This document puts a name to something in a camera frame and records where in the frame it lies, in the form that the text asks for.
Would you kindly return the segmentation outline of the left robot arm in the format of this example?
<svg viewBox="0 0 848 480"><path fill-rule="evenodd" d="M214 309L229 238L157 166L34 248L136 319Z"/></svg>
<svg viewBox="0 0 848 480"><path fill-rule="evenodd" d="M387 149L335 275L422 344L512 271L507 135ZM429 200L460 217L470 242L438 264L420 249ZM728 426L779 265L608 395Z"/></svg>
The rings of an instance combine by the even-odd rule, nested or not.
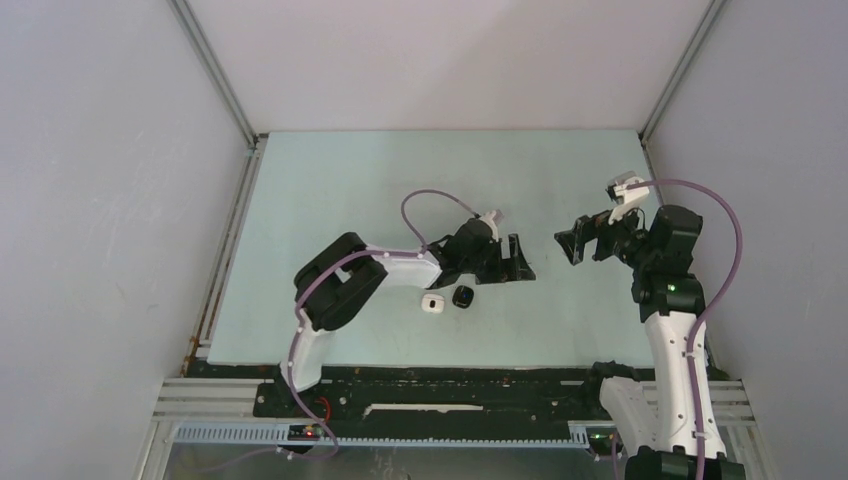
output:
<svg viewBox="0 0 848 480"><path fill-rule="evenodd" d="M475 216L453 234L416 250L366 243L342 234L294 277L297 328L280 370L277 402L292 416L316 403L315 385L336 331L348 325L382 287L438 290L471 275L478 285L533 281L517 234L499 234L495 220Z"/></svg>

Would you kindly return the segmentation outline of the white gold-trimmed charging case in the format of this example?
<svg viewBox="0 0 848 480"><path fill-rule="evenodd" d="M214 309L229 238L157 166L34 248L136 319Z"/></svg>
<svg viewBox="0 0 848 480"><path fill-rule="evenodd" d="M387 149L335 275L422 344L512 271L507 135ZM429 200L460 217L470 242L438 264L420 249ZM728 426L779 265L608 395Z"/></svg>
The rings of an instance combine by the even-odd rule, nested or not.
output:
<svg viewBox="0 0 848 480"><path fill-rule="evenodd" d="M445 309L445 298L442 295L427 293L422 297L421 309L432 314L441 314Z"/></svg>

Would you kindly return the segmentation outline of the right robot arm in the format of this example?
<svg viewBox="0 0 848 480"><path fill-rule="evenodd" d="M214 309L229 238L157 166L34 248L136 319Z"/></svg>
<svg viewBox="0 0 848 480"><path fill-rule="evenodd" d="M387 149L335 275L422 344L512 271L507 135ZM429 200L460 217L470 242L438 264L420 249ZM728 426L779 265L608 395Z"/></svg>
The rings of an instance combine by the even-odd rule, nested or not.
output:
<svg viewBox="0 0 848 480"><path fill-rule="evenodd" d="M611 416L628 455L627 479L743 479L743 464L729 459L719 433L708 385L705 353L706 300L690 267L703 227L700 215L681 206L661 207L649 228L639 214L607 210L579 217L554 239L569 262L579 264L585 246L592 258L615 257L631 268L632 297L654 362L657 406L641 382L612 376L586 385L585 411Z"/></svg>

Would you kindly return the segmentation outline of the black charging case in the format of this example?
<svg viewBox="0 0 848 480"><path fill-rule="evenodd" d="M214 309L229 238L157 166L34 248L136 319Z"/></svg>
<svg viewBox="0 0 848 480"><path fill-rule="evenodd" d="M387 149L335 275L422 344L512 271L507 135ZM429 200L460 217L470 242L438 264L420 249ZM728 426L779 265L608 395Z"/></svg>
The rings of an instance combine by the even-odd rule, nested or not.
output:
<svg viewBox="0 0 848 480"><path fill-rule="evenodd" d="M474 290L466 285L459 285L453 292L452 304L459 309L468 309L475 298Z"/></svg>

